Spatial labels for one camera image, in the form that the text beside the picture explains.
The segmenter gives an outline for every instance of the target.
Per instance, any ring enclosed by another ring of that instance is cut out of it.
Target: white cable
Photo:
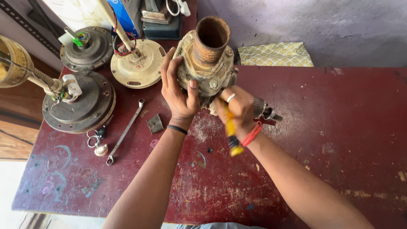
[[[175,2],[175,3],[177,4],[177,6],[178,6],[178,12],[177,12],[177,13],[173,13],[173,12],[171,11],[170,7],[168,6],[168,0],[165,0],[165,3],[167,4],[168,12],[170,12],[170,14],[171,14],[172,16],[178,16],[180,6],[179,6],[178,1],[174,1],[174,2]]]

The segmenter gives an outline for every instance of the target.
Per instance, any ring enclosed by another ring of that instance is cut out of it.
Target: white capacitor
[[[79,96],[82,94],[82,90],[79,87],[78,81],[75,79],[75,76],[68,74],[62,77],[64,86],[68,89],[68,94],[71,96]]]

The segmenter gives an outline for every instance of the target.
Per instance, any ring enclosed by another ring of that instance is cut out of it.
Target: black wristband
[[[171,129],[178,130],[179,132],[181,132],[181,133],[183,133],[183,134],[185,134],[185,135],[188,134],[188,132],[187,132],[186,130],[184,130],[184,129],[182,129],[182,128],[179,128],[179,127],[177,127],[177,126],[174,126],[174,125],[168,125],[167,128],[171,128]]]

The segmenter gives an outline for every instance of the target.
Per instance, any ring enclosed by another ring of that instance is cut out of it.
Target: silver ring
[[[226,102],[229,103],[233,99],[233,97],[235,97],[235,96],[236,96],[236,93],[231,94],[229,96],[229,98],[226,100]]]

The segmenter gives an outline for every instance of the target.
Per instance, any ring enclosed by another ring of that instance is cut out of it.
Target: rusty pipe
[[[230,28],[216,16],[202,18],[195,30],[192,62],[201,68],[216,65],[230,41]]]

